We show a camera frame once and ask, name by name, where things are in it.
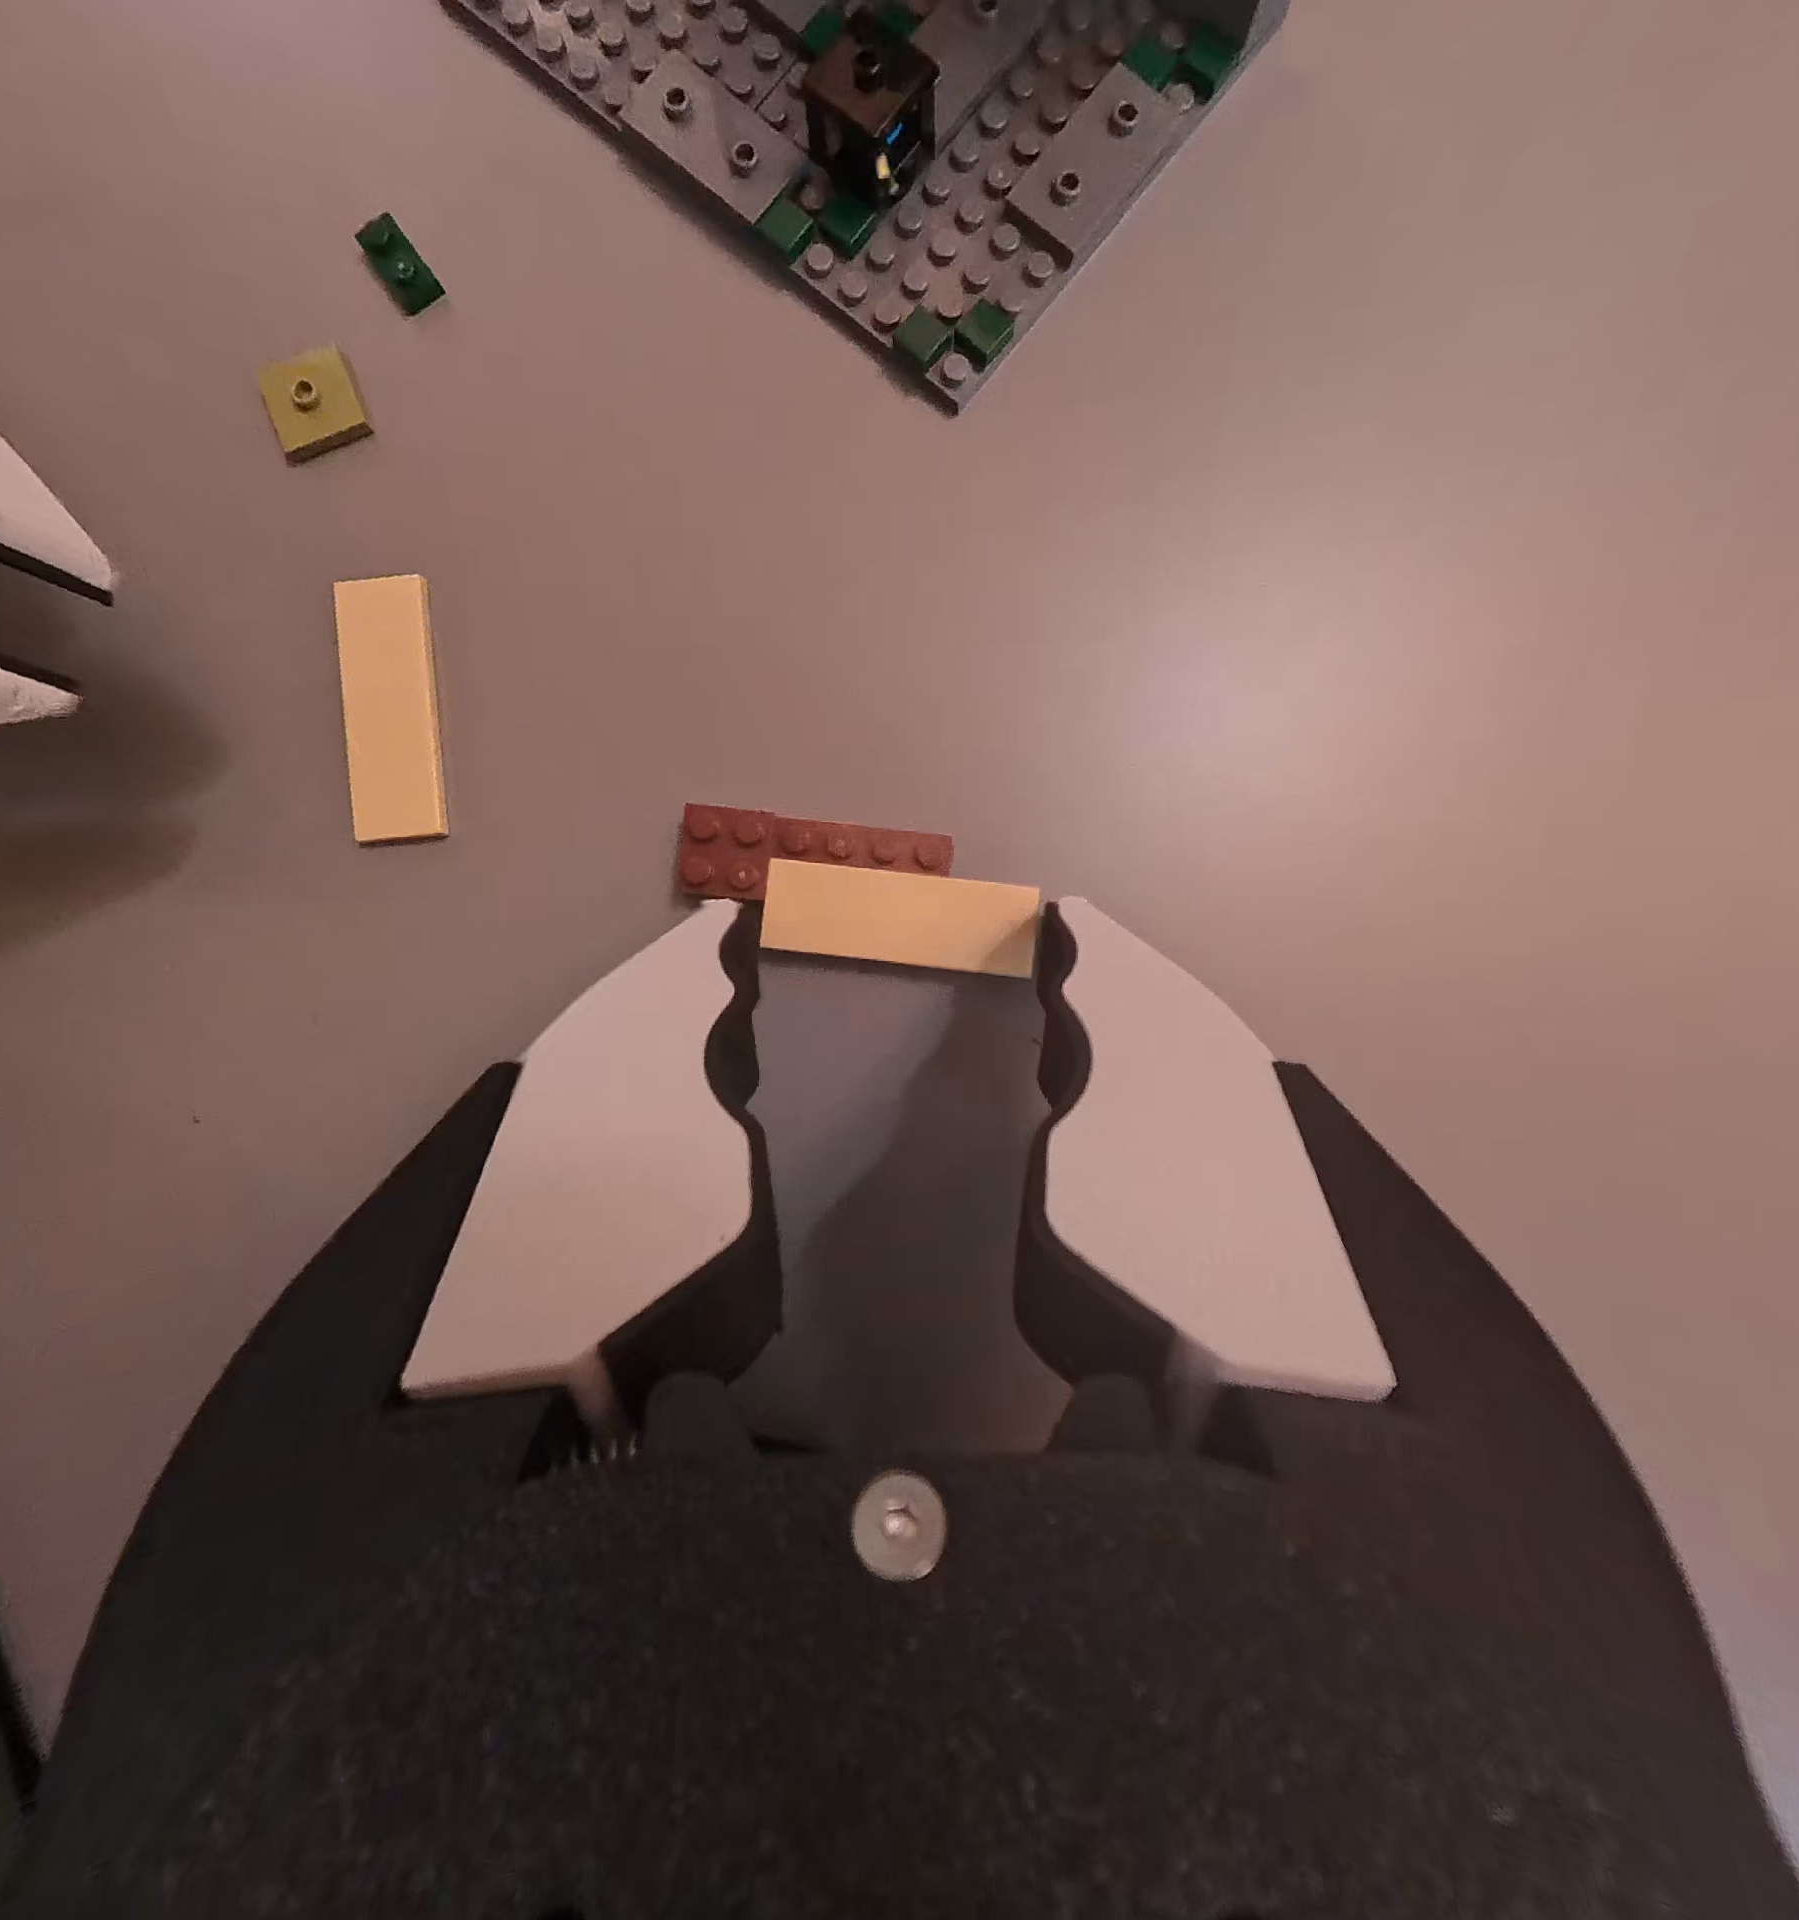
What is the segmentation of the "tan smooth toy tile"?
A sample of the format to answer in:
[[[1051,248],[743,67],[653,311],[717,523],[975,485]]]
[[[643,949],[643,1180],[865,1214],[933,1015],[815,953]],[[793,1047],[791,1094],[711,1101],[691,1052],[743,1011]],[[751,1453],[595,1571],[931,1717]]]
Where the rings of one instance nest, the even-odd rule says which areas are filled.
[[[361,848],[445,837],[431,592],[419,574],[333,585],[345,776]]]
[[[773,860],[759,946],[879,966],[1029,979],[1033,884]]]

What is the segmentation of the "olive square toy plate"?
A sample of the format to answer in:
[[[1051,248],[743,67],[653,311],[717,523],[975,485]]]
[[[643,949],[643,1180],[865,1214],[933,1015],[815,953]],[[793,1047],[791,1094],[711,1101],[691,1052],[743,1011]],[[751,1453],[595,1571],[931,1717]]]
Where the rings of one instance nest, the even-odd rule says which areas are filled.
[[[289,463],[309,462],[373,432],[351,364],[335,344],[265,364],[257,385]]]

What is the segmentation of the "grey toy brick building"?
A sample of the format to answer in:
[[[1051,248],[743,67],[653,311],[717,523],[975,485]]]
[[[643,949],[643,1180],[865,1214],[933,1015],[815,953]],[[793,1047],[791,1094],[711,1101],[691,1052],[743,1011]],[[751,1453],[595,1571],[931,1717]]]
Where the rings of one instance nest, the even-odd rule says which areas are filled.
[[[957,414],[1289,3],[449,10]]]

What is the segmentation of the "grey desk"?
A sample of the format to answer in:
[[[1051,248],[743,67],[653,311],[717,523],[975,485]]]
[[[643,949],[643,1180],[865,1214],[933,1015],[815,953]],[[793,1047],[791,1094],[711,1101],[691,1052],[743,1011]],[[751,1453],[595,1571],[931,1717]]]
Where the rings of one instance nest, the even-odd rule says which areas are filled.
[[[445,296],[407,318],[355,232]],[[335,344],[371,436],[287,462]],[[957,416],[441,3],[0,3],[0,1642],[685,801],[1085,896],[1520,1292],[1799,1853],[1799,3],[1295,3]],[[431,592],[353,837],[333,585]]]

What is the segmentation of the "dark green toy plate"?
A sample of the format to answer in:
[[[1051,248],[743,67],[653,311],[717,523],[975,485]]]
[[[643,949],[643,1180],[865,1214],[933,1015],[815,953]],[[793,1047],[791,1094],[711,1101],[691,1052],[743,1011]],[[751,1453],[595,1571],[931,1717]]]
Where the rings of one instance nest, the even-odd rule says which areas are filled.
[[[355,232],[355,244],[405,318],[411,320],[443,299],[443,283],[391,211],[379,211],[363,221]]]

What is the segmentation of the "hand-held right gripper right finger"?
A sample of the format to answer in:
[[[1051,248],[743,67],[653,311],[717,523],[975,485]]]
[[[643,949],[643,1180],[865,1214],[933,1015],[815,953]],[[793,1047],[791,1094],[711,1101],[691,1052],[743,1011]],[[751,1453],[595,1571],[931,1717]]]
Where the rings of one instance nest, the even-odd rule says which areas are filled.
[[[1069,1383],[1229,1383],[1343,1401],[1395,1372],[1267,1043],[1191,972],[1079,896],[1039,938],[1049,1106],[1013,1257],[1019,1334]]]

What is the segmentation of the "brown studded toy plate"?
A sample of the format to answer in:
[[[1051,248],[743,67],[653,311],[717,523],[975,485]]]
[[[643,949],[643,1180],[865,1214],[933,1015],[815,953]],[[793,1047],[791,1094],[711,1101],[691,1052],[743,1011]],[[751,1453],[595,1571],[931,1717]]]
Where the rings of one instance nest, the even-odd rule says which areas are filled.
[[[773,862],[947,877],[955,842],[933,830],[701,801],[683,806],[673,868],[673,889],[683,899],[763,899]]]

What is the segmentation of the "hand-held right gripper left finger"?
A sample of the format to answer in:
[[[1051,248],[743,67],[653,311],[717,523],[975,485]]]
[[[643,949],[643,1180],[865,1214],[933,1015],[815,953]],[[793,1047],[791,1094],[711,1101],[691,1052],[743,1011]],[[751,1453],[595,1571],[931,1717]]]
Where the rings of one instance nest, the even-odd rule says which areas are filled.
[[[781,1323],[751,1015],[759,916],[717,899],[521,1056],[401,1391],[643,1400],[735,1379]]]

